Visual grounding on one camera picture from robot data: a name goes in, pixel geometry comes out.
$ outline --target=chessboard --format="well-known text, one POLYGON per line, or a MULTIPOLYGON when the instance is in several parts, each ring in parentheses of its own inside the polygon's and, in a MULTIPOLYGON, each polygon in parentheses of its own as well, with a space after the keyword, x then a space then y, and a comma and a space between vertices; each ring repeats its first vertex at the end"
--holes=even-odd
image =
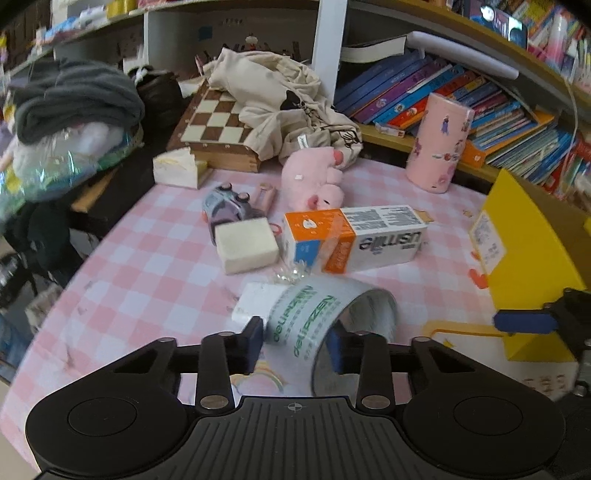
POLYGON ((257 172, 260 160, 244 146, 252 128, 238 116, 242 105, 228 92, 213 90, 204 80, 181 117, 167 150, 190 147, 211 168, 257 172))

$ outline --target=chessboard square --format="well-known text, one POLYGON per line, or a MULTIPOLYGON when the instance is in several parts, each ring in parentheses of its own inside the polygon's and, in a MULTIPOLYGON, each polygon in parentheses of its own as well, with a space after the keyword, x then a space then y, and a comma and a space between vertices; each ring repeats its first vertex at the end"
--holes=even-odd
POLYGON ((222 96, 221 90, 208 90, 203 98, 206 100, 219 100, 222 96))
POLYGON ((203 133, 205 132, 205 125, 189 125, 183 136, 181 142, 198 142, 201 140, 203 133))
POLYGON ((220 138, 220 135, 223 132, 223 127, 206 127, 205 132, 201 136, 201 141, 205 142, 206 140, 215 141, 220 138))
POLYGON ((230 110, 230 113, 240 113, 240 112, 242 112, 243 108, 244 107, 240 103, 236 102, 236 103, 234 103, 232 110, 230 110))
POLYGON ((230 118, 226 122, 227 127, 244 127, 244 124, 238 118, 238 114, 230 113, 230 118))
POLYGON ((252 128, 246 127, 240 136, 240 141, 238 143, 244 143, 248 135, 252 132, 252 128))
POLYGON ((197 113, 207 112, 213 113, 217 107, 217 100, 201 100, 197 108, 195 109, 197 113))
POLYGON ((212 113, 211 117, 207 121, 208 127, 225 127, 230 118, 229 113, 212 113))
POLYGON ((220 102, 218 103, 215 111, 216 112, 230 113, 232 111, 232 107, 233 106, 234 106, 234 101, 231 101, 231 102, 222 102, 220 100, 220 102))
POLYGON ((243 130, 241 127, 226 127, 223 129, 219 141, 221 143, 238 144, 243 130))
POLYGON ((207 125, 207 121, 211 115, 211 113, 196 113, 193 115, 191 125, 207 125))

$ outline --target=beige cloth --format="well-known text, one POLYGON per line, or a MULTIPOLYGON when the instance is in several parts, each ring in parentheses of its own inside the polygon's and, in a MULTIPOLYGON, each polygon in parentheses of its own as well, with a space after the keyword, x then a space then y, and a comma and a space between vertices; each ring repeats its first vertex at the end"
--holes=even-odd
POLYGON ((311 68, 270 51, 224 48, 204 70, 211 88, 228 91, 243 105, 240 121, 253 128, 244 144, 261 160, 285 160, 300 149, 304 134, 308 147, 340 150, 340 168, 361 152, 361 131, 319 94, 320 78, 311 68))

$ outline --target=black circular cover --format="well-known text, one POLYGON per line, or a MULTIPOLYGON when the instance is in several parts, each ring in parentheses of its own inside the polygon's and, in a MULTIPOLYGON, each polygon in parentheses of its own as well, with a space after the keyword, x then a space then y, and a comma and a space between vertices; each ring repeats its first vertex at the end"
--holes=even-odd
POLYGON ((557 453, 565 426, 552 401, 517 383, 477 387, 454 375, 461 376, 429 385, 404 410, 404 429, 424 456, 453 472, 499 478, 539 469, 557 453))
POLYGON ((143 375, 90 375, 41 400, 25 431, 42 469, 107 478, 161 460, 187 431, 187 416, 143 375))

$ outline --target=purple book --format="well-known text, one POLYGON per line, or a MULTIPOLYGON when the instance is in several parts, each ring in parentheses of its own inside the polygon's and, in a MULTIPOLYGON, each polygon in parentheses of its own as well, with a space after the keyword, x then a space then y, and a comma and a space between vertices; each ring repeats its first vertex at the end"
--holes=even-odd
POLYGON ((370 123, 371 120, 379 115, 382 109, 386 108, 390 103, 398 99, 401 95, 422 82, 424 79, 429 78, 435 72, 441 70, 446 64, 447 63, 445 60, 437 59, 428 65, 425 65, 422 69, 417 70, 402 82, 397 83, 392 88, 390 88, 390 90, 387 90, 379 98, 376 98, 368 106, 360 110, 355 115, 355 120, 362 124, 370 123))

